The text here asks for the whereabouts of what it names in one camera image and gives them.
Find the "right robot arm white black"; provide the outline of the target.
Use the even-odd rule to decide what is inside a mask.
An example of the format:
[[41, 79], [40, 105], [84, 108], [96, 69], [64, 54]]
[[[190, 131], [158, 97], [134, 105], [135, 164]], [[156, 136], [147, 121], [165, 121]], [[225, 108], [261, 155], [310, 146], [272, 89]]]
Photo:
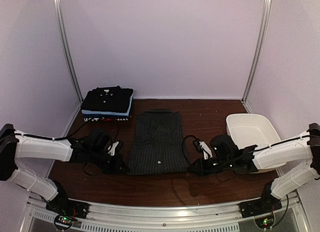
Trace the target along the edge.
[[229, 169], [236, 174], [247, 174], [301, 160], [295, 168], [264, 186], [256, 208], [265, 213], [290, 192], [320, 178], [319, 136], [319, 124], [312, 123], [307, 131], [297, 137], [262, 147], [254, 144], [240, 149], [226, 134], [214, 137], [209, 145], [195, 138], [195, 149], [204, 155], [190, 163], [187, 171], [198, 176], [217, 174]]

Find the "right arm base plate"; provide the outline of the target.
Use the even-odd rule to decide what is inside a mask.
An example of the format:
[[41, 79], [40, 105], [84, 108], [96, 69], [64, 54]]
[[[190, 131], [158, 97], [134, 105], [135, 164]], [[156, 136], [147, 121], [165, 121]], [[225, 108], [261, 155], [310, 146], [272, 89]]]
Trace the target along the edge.
[[275, 210], [282, 208], [280, 200], [271, 201], [270, 199], [255, 199], [241, 202], [239, 204], [242, 218], [258, 216], [265, 213], [272, 213]]

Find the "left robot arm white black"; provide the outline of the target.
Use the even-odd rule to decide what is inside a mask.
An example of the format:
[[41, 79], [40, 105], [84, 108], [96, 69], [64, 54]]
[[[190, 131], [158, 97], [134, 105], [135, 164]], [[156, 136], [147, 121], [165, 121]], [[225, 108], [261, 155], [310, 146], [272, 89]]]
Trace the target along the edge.
[[61, 214], [72, 209], [64, 188], [19, 163], [20, 158], [53, 159], [62, 162], [92, 163], [105, 174], [127, 174], [129, 167], [120, 154], [123, 143], [96, 128], [88, 136], [52, 138], [27, 134], [5, 124], [0, 131], [0, 179], [13, 182], [38, 194]]

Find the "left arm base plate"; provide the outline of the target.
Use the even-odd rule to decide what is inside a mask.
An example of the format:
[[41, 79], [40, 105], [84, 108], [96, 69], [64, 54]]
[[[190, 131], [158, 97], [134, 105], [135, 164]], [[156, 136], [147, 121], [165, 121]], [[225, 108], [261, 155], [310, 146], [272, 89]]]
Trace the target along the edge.
[[59, 215], [69, 218], [86, 219], [89, 210], [89, 204], [76, 200], [60, 200], [60, 201], [45, 201], [47, 210], [53, 211]]

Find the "dark pinstriped long sleeve shirt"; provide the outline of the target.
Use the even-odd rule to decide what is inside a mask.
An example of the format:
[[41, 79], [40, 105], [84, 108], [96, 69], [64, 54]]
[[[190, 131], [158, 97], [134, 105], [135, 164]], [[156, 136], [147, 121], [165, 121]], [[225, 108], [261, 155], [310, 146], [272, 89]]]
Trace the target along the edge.
[[182, 153], [181, 115], [170, 110], [151, 110], [135, 117], [135, 133], [129, 155], [129, 175], [186, 172]]

